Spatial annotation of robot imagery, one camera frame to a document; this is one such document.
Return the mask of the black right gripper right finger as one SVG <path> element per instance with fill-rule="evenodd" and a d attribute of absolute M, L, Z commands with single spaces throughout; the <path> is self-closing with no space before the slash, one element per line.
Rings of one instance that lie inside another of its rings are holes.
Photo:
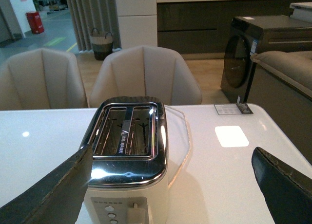
<path fill-rule="evenodd" d="M 266 150 L 252 154 L 257 184 L 276 224 L 312 222 L 312 180 Z"/>

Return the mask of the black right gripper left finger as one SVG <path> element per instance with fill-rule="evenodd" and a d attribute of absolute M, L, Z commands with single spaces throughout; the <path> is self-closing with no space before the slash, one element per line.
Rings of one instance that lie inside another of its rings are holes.
<path fill-rule="evenodd" d="M 0 209 L 2 224 L 74 224 L 91 177 L 93 153 L 81 147 Z"/>

